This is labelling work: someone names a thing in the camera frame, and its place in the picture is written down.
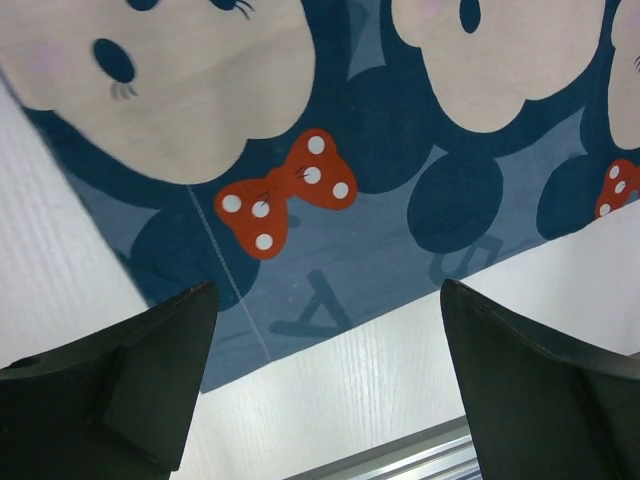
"cartoon print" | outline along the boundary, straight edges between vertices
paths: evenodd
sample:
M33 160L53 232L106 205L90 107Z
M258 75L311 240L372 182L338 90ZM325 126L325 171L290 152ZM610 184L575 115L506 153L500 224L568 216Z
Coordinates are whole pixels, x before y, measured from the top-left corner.
M626 204L633 197L633 182L610 176L621 161L626 165L625 172L628 172L629 165L640 164L640 151L623 148L614 132L615 117L621 112L623 115L630 115L629 109L633 109L635 105L633 96L628 92L625 93L628 95L625 97L626 102L618 102L616 106L611 102L612 88L616 84L616 69L620 65L626 68L624 62L618 62L622 57L618 48L614 48L614 43L621 44L616 40L616 31L626 30L625 35L629 35L628 27L633 24L634 18L629 16L628 11L624 13L625 8L625 0L607 2L597 54L598 72L594 75L591 94L585 97L582 115L581 140L587 153L568 158L557 167L540 197L537 229L546 240L576 232ZM621 22L625 17L629 22ZM626 38L628 44L632 37ZM635 57L627 62L632 68L634 60ZM633 124L632 117L629 117L629 122L630 125Z
M623 207L640 188L640 168L619 158L607 171L602 193L596 204L596 218Z
M640 1L622 0L613 21L609 125L615 144L640 148Z
M313 129L296 141L284 165L265 178L224 187L216 196L215 210L249 255L268 260L280 253L286 241L288 197L343 210L353 204L357 190L353 173L331 136Z
M500 253L503 246L504 241L502 239L493 235L484 234L467 248L462 258L459 259L459 262L453 268L450 266L445 267L445 263L449 264L451 261L450 259L446 259L449 255L439 253L429 264L429 278L434 285L438 287L441 287L447 279L453 278L461 280L470 273L473 273L471 267L476 256L479 256L479 258L484 256L484 262L480 264L481 268L490 267L498 259L498 253Z
M37 75L43 48L60 65ZM299 0L7 0L0 64L25 106L138 173L197 184L296 123L315 49Z
M69 2L83 22L64 18ZM63 170L158 211L130 253L116 252L146 299L214 280L220 309L236 305L260 260L222 222L214 199L227 185L267 177L304 132L321 129L329 146L348 78L344 0L69 0L37 8L11 0L3 8L0 66ZM9 17L24 34L5 25ZM48 19L41 31L34 18Z
M462 128L489 133L527 100L551 97L585 71L605 3L393 0L392 16L402 40L420 49L444 112Z
M311 270L307 275L313 296L295 321L275 320L269 324L269 332L290 337L331 338L353 328L334 289L329 284L322 270ZM313 320L318 309L324 306L335 326L314 325Z
M341 147L360 191L388 192L419 175L407 210L416 243L441 256L475 245L502 202L495 159L593 96L605 4L382 0L386 65L349 82L345 123L364 133ZM558 15L567 22L548 26ZM448 155L420 173L433 146Z

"printed cloth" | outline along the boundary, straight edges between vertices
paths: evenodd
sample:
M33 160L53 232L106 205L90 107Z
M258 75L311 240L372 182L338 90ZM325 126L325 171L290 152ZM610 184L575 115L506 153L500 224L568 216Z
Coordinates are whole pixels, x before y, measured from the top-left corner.
M640 0L2 0L0 67L149 304L218 284L203 391L640 188Z

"cartoon face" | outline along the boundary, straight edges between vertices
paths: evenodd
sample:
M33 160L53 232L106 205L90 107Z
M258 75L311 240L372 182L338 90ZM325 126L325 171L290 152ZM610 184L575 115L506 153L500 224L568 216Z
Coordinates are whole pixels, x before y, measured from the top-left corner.
M300 0L3 0L0 66L25 106L195 184L298 120L315 50Z
M526 100L552 96L587 68L605 3L392 0L392 17L403 41L421 49L444 112L462 128L489 133Z
M609 80L609 126L616 145L640 147L640 0L622 0L611 40L615 47Z

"dark blue circle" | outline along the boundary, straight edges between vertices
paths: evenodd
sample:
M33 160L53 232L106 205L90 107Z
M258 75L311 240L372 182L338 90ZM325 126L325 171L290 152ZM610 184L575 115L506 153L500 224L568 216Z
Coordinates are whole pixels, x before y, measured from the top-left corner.
M411 180L433 147L430 129L423 129L433 111L429 97L404 88L404 77L375 67L349 81L344 128L335 125L340 153L351 167L358 191L384 193Z
M213 281L220 311L224 311L240 301L238 295L243 297L251 290L260 261L250 257L213 214L206 220L215 232L215 246L193 206L159 212L137 236L128 267L152 303L160 303L190 285Z
M220 10L233 10L238 4L238 0L209 0Z
M429 252L462 250L489 229L502 191L502 171L493 158L445 155L427 168L411 194L411 235Z
M577 232L595 220L609 164L599 155L570 158L556 168L540 195L536 226L546 240Z
M479 0L460 0L460 24L465 32L475 32L480 26L481 17Z
M146 12L155 7L160 0L127 0L127 3L134 10Z
M93 42L93 56L100 68L116 82L129 83L136 76L133 62L117 43L106 38Z

